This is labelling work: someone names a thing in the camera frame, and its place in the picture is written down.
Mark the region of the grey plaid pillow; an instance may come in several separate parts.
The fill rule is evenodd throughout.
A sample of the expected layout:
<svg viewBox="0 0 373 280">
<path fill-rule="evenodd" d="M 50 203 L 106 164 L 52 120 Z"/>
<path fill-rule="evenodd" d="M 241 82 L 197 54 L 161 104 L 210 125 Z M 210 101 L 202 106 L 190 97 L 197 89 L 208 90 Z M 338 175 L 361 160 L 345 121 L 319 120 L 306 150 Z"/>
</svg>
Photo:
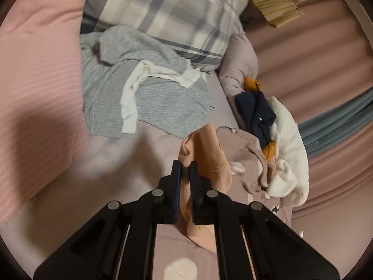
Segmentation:
<svg viewBox="0 0 373 280">
<path fill-rule="evenodd" d="M 238 0 L 86 0 L 80 32 L 129 26 L 214 71 L 232 35 L 243 32 L 237 6 Z"/>
</svg>

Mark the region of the white small cloth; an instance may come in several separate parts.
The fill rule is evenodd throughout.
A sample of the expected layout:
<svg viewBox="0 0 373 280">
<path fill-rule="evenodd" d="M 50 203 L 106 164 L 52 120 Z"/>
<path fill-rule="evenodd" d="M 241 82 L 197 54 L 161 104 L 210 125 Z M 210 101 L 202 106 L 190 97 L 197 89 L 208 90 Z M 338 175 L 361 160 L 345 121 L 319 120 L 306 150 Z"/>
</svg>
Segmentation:
<svg viewBox="0 0 373 280">
<path fill-rule="evenodd" d="M 124 84 L 121 132 L 135 133 L 143 121 L 162 131 L 185 137 L 207 123 L 211 110 L 205 73 L 190 62 L 179 74 L 150 61 L 140 61 Z"/>
</svg>

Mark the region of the pink curtain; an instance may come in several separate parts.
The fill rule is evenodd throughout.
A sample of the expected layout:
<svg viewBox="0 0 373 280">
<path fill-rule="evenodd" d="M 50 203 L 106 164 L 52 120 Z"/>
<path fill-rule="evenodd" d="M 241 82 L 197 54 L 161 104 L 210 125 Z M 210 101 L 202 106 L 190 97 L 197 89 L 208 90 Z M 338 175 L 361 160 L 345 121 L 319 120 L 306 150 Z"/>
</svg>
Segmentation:
<svg viewBox="0 0 373 280">
<path fill-rule="evenodd" d="M 254 6 L 242 14 L 265 93 L 298 125 L 372 89 L 372 49 L 344 0 L 300 9 L 280 28 Z M 372 240 L 372 122 L 308 163 L 310 191 L 293 209 L 293 226 L 345 276 Z"/>
</svg>

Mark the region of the navy blue garment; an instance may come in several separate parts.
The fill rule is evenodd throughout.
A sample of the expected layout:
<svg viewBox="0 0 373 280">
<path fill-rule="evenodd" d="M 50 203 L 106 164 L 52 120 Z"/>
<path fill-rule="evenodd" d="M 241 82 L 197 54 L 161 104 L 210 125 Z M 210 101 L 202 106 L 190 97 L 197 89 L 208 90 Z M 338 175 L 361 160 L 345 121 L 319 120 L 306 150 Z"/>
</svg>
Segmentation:
<svg viewBox="0 0 373 280">
<path fill-rule="evenodd" d="M 235 104 L 238 114 L 243 119 L 244 130 L 257 137 L 263 149 L 271 141 L 269 128 L 276 119 L 275 112 L 260 90 L 238 94 L 235 97 Z"/>
</svg>

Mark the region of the mauve polka dot blanket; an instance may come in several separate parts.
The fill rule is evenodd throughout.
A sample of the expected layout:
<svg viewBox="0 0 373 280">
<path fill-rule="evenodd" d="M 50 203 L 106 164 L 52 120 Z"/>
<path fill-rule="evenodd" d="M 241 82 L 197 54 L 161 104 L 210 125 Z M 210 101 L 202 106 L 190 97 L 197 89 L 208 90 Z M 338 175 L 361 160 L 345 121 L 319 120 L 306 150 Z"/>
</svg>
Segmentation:
<svg viewBox="0 0 373 280">
<path fill-rule="evenodd" d="M 232 182 L 227 195 L 244 204 L 262 202 L 286 225 L 291 209 L 279 198 L 271 198 L 262 187 L 267 180 L 267 160 L 257 137 L 240 129 L 220 127 L 216 135 L 231 167 Z M 175 225 L 160 225 L 155 242 L 154 279 L 218 279 L 218 259 L 187 237 L 187 222 L 181 211 Z"/>
</svg>

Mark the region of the pink striped garment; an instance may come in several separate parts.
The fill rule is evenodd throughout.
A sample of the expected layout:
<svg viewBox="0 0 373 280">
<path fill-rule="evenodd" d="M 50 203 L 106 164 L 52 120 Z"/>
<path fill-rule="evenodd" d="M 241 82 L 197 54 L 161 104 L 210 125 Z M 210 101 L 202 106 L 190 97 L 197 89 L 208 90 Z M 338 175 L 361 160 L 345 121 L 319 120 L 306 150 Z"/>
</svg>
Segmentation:
<svg viewBox="0 0 373 280">
<path fill-rule="evenodd" d="M 16 0 L 1 25 L 1 224 L 86 144 L 85 0 Z"/>
</svg>

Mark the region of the grey striped garment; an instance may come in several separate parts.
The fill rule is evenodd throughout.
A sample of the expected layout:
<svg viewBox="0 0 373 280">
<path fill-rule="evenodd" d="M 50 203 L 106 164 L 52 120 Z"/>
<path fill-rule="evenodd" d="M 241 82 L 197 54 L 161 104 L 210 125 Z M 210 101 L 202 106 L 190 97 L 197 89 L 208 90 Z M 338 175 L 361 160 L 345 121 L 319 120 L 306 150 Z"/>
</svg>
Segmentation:
<svg viewBox="0 0 373 280">
<path fill-rule="evenodd" d="M 213 108 L 207 77 L 165 44 L 127 26 L 80 36 L 90 135 L 134 134 L 143 121 L 184 138 Z"/>
</svg>

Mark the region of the mustard orange garment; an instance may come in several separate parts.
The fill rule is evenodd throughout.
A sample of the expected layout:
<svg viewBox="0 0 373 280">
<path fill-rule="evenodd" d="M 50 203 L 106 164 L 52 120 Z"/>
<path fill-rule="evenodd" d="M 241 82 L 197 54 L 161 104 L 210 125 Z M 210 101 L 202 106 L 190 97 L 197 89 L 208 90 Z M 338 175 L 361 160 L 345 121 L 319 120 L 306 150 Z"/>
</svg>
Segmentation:
<svg viewBox="0 0 373 280">
<path fill-rule="evenodd" d="M 244 77 L 243 88 L 245 91 L 256 91 L 256 90 L 259 91 L 261 90 L 262 86 L 257 80 L 251 77 Z M 274 159 L 275 151 L 276 151 L 276 143 L 274 140 L 270 140 L 266 146 L 262 147 L 262 152 L 267 162 Z"/>
</svg>

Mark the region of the white fluffy fleece garment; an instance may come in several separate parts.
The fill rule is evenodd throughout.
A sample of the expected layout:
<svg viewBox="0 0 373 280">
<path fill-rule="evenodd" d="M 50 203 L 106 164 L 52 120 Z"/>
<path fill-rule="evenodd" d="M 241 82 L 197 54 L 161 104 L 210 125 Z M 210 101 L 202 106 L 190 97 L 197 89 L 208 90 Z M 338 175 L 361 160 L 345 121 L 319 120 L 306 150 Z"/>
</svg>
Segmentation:
<svg viewBox="0 0 373 280">
<path fill-rule="evenodd" d="M 298 125 L 289 110 L 275 97 L 267 98 L 276 118 L 269 128 L 275 142 L 272 178 L 266 192 L 281 199 L 283 207 L 303 205 L 309 193 L 309 168 L 306 149 Z"/>
</svg>

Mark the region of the teal curtain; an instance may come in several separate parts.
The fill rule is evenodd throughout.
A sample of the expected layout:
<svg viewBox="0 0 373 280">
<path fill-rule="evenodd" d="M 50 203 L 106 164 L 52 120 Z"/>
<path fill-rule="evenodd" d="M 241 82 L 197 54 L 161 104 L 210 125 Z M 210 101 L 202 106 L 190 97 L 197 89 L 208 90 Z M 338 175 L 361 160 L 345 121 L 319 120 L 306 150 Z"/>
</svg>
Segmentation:
<svg viewBox="0 0 373 280">
<path fill-rule="evenodd" d="M 372 89 L 298 125 L 308 158 L 345 141 L 372 122 Z"/>
</svg>

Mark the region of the mauve pillow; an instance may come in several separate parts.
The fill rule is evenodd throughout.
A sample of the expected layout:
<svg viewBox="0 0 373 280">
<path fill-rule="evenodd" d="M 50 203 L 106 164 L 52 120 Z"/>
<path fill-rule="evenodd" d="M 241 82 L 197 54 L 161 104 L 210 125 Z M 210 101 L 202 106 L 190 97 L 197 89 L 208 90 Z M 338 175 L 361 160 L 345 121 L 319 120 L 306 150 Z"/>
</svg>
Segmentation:
<svg viewBox="0 0 373 280">
<path fill-rule="evenodd" d="M 244 78 L 250 77 L 255 80 L 258 73 L 258 58 L 248 37 L 245 34 L 232 35 L 218 78 L 241 129 L 245 128 L 245 123 L 237 111 L 235 97 L 244 92 Z"/>
</svg>

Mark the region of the peach cartoon print baby garment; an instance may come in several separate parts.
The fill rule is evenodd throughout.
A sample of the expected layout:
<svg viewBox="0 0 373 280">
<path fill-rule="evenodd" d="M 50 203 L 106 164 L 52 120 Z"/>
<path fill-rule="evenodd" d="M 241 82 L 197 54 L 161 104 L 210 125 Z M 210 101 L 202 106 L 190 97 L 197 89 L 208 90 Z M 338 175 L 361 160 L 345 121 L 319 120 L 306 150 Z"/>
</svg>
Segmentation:
<svg viewBox="0 0 373 280">
<path fill-rule="evenodd" d="M 210 179 L 212 188 L 227 193 L 231 187 L 231 167 L 216 135 L 214 125 L 207 124 L 191 134 L 181 143 L 178 160 L 184 171 L 196 162 L 199 175 Z M 186 221 L 186 235 L 200 247 L 216 253 L 214 226 L 196 225 L 192 221 L 191 189 L 188 174 L 181 179 L 180 211 Z"/>
</svg>

